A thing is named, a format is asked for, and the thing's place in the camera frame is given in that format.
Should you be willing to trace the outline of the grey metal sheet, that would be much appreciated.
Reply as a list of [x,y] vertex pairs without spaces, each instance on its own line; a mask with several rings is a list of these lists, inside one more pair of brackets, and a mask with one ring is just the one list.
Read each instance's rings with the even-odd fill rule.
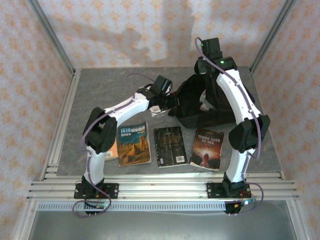
[[267,205],[248,215],[108,212],[79,219],[41,211],[28,240],[297,240],[284,210]]

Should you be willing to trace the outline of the small circuit board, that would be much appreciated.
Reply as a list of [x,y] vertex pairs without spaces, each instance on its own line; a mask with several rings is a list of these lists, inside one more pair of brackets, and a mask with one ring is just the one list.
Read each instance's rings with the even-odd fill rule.
[[110,203],[106,203],[106,202],[89,202],[89,201],[85,201],[84,205],[88,208],[88,209],[98,209],[98,210],[104,210],[104,209],[108,209],[111,204]]
[[241,201],[227,201],[225,202],[225,210],[224,212],[226,214],[239,214],[242,207],[255,202],[254,199],[246,199],[246,200],[241,200]]

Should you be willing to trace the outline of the aluminium lower frame bar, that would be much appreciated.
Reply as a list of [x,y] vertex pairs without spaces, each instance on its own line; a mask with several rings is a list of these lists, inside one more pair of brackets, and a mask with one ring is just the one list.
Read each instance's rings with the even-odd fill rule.
[[313,240],[302,201],[287,200],[286,204],[297,240]]
[[28,240],[36,217],[39,203],[27,201],[17,222],[13,240]]

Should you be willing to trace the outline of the blue desert landscape magazine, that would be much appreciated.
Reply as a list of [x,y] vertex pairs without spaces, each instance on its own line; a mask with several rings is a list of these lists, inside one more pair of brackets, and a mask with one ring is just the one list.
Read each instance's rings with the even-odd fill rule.
[[117,129],[118,166],[148,164],[152,161],[148,123],[123,125]]

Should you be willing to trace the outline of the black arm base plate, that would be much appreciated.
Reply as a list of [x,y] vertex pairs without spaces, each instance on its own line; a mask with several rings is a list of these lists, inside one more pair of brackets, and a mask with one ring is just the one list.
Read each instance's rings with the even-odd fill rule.
[[118,183],[102,183],[97,186],[104,194],[96,190],[91,184],[85,185],[81,182],[75,184],[73,197],[77,200],[102,200],[107,199],[108,195],[111,199],[117,199],[119,193]]
[[248,199],[252,197],[248,184],[232,189],[226,182],[207,182],[206,193],[209,199]]

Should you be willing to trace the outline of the black fabric backpack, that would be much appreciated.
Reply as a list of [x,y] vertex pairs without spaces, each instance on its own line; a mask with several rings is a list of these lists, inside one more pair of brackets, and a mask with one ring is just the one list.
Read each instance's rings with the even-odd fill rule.
[[[200,110],[202,92],[214,107]],[[259,116],[260,112],[252,102],[237,70],[225,73],[194,74],[184,81],[175,92],[179,107],[171,109],[169,116],[188,129],[208,128],[229,123],[241,124]]]

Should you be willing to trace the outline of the Three Days To See book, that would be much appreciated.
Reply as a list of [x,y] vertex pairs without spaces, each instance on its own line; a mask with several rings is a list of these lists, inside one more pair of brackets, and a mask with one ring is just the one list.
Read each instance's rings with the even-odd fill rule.
[[192,145],[189,164],[217,172],[220,168],[224,133],[198,128]]

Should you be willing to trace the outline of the small white packet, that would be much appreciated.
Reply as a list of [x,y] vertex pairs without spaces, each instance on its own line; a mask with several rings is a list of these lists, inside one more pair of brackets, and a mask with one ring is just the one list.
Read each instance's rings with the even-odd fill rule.
[[166,112],[166,110],[161,110],[160,107],[158,105],[156,106],[152,106],[150,109],[149,109],[149,112],[151,114],[152,117],[155,117],[157,115],[160,115],[160,114],[163,114]]

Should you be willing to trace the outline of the aluminium frame post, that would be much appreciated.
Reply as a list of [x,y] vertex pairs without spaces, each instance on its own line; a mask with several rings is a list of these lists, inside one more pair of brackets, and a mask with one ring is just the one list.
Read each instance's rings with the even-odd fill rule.
[[53,44],[53,47],[57,51],[60,59],[62,60],[63,65],[69,71],[70,74],[75,73],[75,68],[73,67],[63,45],[61,44],[60,40],[58,39],[57,34],[55,33],[52,24],[50,23],[48,17],[46,16],[41,4],[38,0],[26,0],[30,7],[32,8],[33,12],[35,13],[40,25],[42,26],[43,30],[45,31],[46,35],[48,36],[49,40]]
[[282,25],[284,24],[286,18],[289,16],[291,10],[293,9],[297,0],[285,0],[283,7],[281,8],[279,14],[277,15],[271,29],[269,30],[267,36],[265,37],[262,46],[260,47],[256,57],[254,58],[249,71],[251,75],[254,75],[258,70],[259,65],[264,59],[267,51],[275,40],[277,34],[279,33]]

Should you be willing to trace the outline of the orange cover paperback book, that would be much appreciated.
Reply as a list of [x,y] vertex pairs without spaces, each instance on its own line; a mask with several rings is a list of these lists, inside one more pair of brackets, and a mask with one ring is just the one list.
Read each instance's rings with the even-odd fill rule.
[[118,158],[118,147],[117,143],[115,142],[113,146],[106,152],[105,160],[114,160]]

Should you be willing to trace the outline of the black cover paperback book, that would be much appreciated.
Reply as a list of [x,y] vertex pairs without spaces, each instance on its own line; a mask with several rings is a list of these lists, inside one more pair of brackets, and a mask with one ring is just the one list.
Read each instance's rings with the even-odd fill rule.
[[180,126],[156,128],[153,136],[158,168],[188,164]]

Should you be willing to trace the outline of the aluminium front frame rail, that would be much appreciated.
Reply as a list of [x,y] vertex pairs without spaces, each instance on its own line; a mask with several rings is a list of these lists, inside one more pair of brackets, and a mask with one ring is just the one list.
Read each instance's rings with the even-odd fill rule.
[[[80,176],[57,176],[47,174],[43,181],[33,181],[27,198],[38,201],[71,201],[75,183]],[[106,175],[107,183],[118,183],[120,201],[204,201],[207,183],[220,183],[223,173],[168,173]],[[279,172],[249,173],[248,182],[252,194],[258,199],[299,199],[300,192],[293,180],[285,180]]]

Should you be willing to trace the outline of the aluminium side frame rail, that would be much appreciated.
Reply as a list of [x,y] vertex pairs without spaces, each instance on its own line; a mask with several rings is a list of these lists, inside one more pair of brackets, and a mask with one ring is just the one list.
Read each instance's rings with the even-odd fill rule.
[[78,68],[71,74],[70,83],[64,96],[63,105],[61,107],[54,134],[45,157],[44,166],[40,174],[40,181],[45,179],[48,167],[59,165],[68,120],[80,80],[81,71],[82,69]]

